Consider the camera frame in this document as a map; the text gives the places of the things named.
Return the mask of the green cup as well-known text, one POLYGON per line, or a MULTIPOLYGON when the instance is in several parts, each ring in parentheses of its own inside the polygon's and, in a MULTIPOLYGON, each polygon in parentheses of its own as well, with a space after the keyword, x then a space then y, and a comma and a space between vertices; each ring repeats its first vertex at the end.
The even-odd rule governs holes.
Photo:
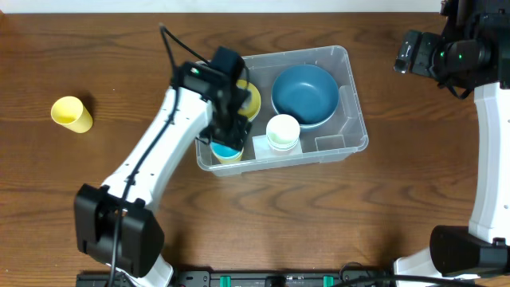
POLYGON ((292 142, 285 142, 285 143, 277 143, 276 141, 272 140, 271 138, 268 138, 269 146, 277 151, 289 151, 293 149, 298 143, 299 138, 293 140, 292 142))

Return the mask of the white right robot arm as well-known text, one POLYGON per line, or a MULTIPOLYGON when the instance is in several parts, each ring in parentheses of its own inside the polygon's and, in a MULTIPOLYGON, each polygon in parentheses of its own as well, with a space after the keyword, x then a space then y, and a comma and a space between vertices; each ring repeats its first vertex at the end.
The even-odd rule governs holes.
POLYGON ((444 1, 440 34, 410 30, 398 73, 473 97, 479 148, 473 210, 465 226, 433 228, 429 245, 393 263, 398 286, 461 284, 509 274, 509 3, 444 1))

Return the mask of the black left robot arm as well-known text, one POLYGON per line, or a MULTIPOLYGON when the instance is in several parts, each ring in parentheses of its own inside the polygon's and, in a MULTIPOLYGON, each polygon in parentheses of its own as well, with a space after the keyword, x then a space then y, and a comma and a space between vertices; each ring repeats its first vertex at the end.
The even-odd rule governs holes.
POLYGON ((161 254, 164 233, 155 212, 176 167, 195 140, 240 151, 251 123, 239 110, 249 97, 237 86, 249 70, 220 47, 209 62, 174 70, 158 113, 130 155, 99 187, 83 185, 74 201, 81 253, 105 265, 105 284, 123 274, 134 286, 167 286, 173 268, 161 254))

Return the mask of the light blue cup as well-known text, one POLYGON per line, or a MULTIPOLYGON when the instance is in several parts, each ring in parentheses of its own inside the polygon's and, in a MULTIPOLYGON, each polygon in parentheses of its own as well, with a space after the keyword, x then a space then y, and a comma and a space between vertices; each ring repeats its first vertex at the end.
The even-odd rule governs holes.
POLYGON ((232 149, 231 147, 227 147, 225 145, 215 143, 215 142, 210 143, 210 148, 211 148, 211 151, 213 152, 213 154, 220 159, 237 158, 244 151, 243 149, 238 151, 238 150, 232 149))

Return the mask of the cream cup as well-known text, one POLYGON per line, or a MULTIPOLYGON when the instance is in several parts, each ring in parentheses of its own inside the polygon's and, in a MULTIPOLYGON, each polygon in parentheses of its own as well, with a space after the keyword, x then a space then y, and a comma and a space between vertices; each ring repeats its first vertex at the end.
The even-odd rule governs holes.
POLYGON ((267 123, 266 135, 279 144, 292 142, 300 136, 300 125, 294 117, 280 114, 267 123))

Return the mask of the yellow bowl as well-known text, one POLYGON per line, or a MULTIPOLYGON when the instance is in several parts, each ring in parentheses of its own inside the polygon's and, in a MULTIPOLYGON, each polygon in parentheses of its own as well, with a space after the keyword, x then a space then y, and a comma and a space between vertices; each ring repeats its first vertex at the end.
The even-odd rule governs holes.
POLYGON ((238 88, 248 88, 249 97, 238 110, 238 114, 246 116, 250 122, 253 122, 261 110, 261 94, 257 87, 246 80, 237 81, 238 88))

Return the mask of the blue bowl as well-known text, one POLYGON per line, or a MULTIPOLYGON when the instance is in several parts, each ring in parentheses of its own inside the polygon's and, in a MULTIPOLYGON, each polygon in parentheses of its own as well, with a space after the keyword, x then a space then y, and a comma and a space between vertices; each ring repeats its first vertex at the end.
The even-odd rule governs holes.
POLYGON ((327 119, 322 120, 322 121, 320 121, 318 123, 314 123, 314 124, 300 124, 300 129, 302 131, 312 131, 312 130, 315 130, 315 129, 320 128, 320 127, 324 126, 325 124, 327 124, 332 117, 333 116, 329 116, 327 119))
POLYGON ((271 89, 276 114, 294 117, 299 124, 314 124, 335 114, 339 86, 326 70, 315 65, 294 65, 282 71, 271 89))

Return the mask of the yellow cup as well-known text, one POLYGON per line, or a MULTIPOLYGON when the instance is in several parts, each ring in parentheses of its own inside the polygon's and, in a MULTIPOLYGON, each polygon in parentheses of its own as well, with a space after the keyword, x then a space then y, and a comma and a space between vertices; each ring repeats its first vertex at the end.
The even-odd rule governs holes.
POLYGON ((75 133, 85 133, 93 126, 93 119, 82 101, 74 96, 64 96, 51 107, 52 120, 75 133))
POLYGON ((240 162, 241 161, 241 157, 242 157, 242 154, 241 153, 238 153, 234 156, 231 156, 231 157, 222 157, 222 156, 217 156, 216 159, 221 163, 221 164, 230 164, 230 163, 237 163, 237 162, 240 162))

